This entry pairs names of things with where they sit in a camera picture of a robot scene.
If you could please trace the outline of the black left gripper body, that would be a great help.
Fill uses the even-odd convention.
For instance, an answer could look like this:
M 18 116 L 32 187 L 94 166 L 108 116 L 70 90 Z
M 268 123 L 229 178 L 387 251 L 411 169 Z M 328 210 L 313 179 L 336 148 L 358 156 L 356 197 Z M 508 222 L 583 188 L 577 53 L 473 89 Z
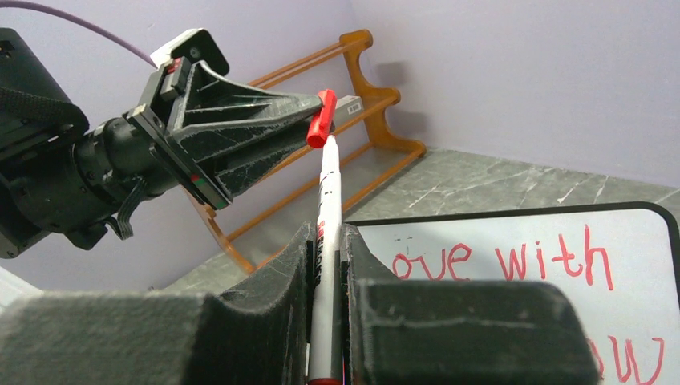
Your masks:
M 187 56 L 154 72 L 136 107 L 74 146 L 78 203 L 88 210 L 134 209 L 180 185 L 214 209 L 230 204 L 232 193 L 207 165 L 216 150 L 187 141 L 192 128 L 225 127 L 223 74 L 212 62 Z

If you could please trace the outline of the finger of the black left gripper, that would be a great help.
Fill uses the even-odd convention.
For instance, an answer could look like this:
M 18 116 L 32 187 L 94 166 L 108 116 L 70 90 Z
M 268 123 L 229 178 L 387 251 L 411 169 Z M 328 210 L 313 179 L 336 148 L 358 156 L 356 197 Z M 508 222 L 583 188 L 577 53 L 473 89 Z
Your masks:
M 324 107 L 317 95 L 264 90 L 233 82 L 206 61 L 194 63 L 184 95 L 176 99 L 169 131 L 188 136 L 191 130 L 253 129 L 284 131 L 310 120 Z
M 274 125 L 201 130 L 184 140 L 196 166 L 231 202 L 283 160 L 309 147 L 306 136 L 313 115 Z

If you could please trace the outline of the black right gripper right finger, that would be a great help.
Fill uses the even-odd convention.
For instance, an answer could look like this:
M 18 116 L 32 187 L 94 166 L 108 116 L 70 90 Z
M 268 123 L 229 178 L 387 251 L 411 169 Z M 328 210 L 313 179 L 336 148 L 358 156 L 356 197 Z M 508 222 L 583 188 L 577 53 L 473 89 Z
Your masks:
M 345 225 L 353 384 L 596 384 L 573 305 L 543 282 L 397 278 Z

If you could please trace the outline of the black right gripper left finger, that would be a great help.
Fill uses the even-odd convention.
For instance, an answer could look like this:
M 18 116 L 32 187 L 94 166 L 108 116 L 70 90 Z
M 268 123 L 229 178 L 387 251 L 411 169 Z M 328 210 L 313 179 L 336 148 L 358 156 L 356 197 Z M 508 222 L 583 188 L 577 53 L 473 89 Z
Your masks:
M 212 293 L 59 293 L 1 316 L 4 384 L 301 384 L 314 227 Z

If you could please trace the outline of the white marker pen body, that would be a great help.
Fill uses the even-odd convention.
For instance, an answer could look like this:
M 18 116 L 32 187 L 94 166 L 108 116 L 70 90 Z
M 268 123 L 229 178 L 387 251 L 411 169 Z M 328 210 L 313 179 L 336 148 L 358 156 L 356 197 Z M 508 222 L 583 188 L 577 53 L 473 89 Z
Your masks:
M 342 178 L 339 149 L 329 136 L 322 149 L 314 293 L 310 329 L 309 384 L 342 384 L 340 236 Z

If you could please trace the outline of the red marker cap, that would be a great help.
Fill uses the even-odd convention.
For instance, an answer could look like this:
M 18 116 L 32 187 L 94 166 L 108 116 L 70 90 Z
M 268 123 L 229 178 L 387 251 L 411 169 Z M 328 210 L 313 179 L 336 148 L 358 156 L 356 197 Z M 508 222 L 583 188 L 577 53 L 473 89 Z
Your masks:
M 311 148 L 322 148 L 330 136 L 334 126 L 334 113 L 338 98 L 331 89 L 318 93 L 322 108 L 314 114 L 306 136 L 306 143 Z

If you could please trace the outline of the black framed whiteboard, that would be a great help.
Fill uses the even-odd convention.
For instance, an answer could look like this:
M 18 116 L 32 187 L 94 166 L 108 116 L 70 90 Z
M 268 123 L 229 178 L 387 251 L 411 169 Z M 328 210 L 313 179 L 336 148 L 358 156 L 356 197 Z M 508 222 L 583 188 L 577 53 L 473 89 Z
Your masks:
M 527 282 L 573 308 L 598 384 L 679 381 L 679 228 L 644 201 L 357 221 L 408 281 Z

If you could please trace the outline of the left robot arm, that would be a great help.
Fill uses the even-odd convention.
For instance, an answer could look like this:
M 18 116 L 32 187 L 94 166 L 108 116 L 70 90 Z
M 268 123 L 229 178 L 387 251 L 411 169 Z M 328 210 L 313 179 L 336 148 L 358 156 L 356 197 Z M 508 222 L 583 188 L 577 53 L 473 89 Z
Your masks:
M 17 31 L 1 31 L 1 255 L 60 233 L 92 249 L 126 240 L 144 201 L 183 187 L 223 209 L 285 158 L 322 147 L 336 95 L 284 93 L 227 79 L 205 29 L 152 54 L 140 101 L 92 126 Z

